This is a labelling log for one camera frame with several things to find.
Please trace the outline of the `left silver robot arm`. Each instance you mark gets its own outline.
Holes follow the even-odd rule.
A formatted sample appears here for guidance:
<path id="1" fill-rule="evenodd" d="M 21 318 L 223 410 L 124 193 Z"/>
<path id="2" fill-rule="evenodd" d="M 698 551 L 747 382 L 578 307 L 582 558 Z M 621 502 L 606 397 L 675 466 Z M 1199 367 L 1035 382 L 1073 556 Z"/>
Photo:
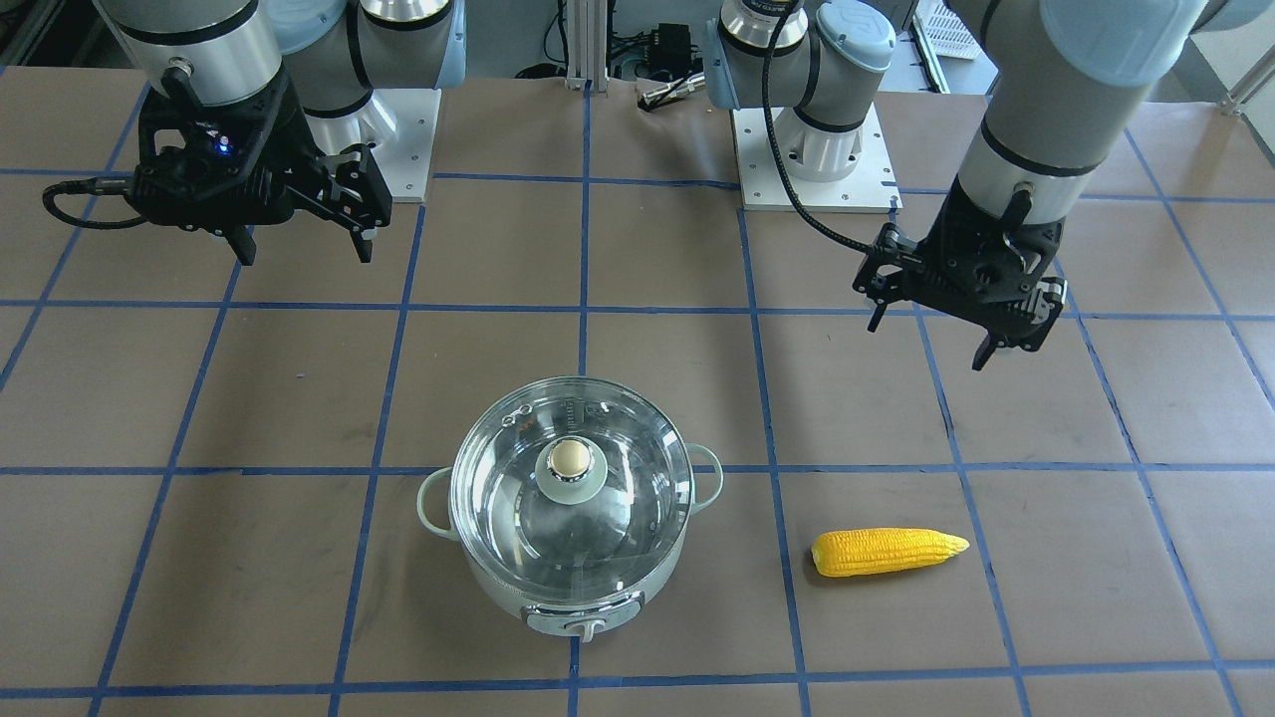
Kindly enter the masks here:
<path id="1" fill-rule="evenodd" d="M 898 225 L 873 242 L 815 218 L 793 179 L 833 182 L 892 63 L 892 23 L 862 1 L 724 1 L 706 31 L 704 69 L 720 108 L 757 108 L 764 163 L 815 231 L 864 254 L 853 290 L 887 307 L 917 302 L 983 328 L 972 361 L 1033 353 L 1065 313 L 1049 277 L 1065 221 L 1135 108 L 1192 34 L 1239 28 L 1266 1 L 952 1 L 998 80 L 924 239 Z"/>

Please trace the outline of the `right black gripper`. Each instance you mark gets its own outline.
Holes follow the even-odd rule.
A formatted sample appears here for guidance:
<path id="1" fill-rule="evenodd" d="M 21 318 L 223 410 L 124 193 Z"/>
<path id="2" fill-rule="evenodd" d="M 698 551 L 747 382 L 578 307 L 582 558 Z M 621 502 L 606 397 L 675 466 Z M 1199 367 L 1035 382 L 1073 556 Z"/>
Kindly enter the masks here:
<path id="1" fill-rule="evenodd" d="M 391 219 L 374 145 L 320 157 L 284 70 L 221 106 L 198 97 L 193 71 L 164 70 L 142 102 L 125 200 L 154 225 L 227 233 L 242 267 L 256 260 L 254 226 L 283 223 L 296 209 L 346 228 L 363 264 Z"/>

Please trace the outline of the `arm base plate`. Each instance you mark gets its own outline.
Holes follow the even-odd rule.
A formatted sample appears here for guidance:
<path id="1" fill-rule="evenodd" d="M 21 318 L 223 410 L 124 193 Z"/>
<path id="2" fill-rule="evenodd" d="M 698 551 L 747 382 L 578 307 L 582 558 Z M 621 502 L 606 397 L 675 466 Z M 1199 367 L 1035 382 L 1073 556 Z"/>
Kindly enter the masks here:
<path id="1" fill-rule="evenodd" d="M 386 88 L 368 91 L 347 108 L 303 110 L 314 142 L 337 154 L 354 142 L 368 145 L 395 203 L 426 203 L 442 91 Z"/>
<path id="2" fill-rule="evenodd" d="M 743 208 L 792 212 L 762 110 L 734 110 L 731 117 Z M 790 108 L 780 108 L 773 124 L 782 163 L 807 211 L 885 214 L 904 205 L 875 106 L 843 134 L 811 128 Z"/>

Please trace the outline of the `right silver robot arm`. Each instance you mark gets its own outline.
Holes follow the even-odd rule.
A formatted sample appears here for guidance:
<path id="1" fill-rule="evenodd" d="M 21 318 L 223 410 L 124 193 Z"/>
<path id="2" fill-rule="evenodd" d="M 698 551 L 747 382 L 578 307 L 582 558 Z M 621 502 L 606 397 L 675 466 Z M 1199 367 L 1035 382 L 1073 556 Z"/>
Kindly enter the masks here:
<path id="1" fill-rule="evenodd" d="M 139 159 L 113 182 L 142 222 L 222 239 L 300 212 L 360 262 L 422 199 L 442 91 L 465 79 L 463 1 L 101 1 L 147 75 Z"/>

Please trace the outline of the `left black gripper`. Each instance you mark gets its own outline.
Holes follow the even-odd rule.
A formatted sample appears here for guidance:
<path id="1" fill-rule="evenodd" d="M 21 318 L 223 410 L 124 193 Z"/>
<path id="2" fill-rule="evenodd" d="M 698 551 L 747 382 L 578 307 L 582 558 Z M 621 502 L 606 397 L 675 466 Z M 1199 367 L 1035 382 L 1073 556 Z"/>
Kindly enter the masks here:
<path id="1" fill-rule="evenodd" d="M 878 330 L 889 305 L 910 299 L 983 328 L 974 371 L 998 350 L 1037 353 L 1065 313 L 1067 290 L 1047 273 L 1065 221 L 1031 223 L 1031 208 L 1033 191 L 1015 189 L 1000 211 L 986 211 L 955 180 L 921 242 L 884 223 L 853 278 L 853 290 L 873 305 L 867 332 Z"/>

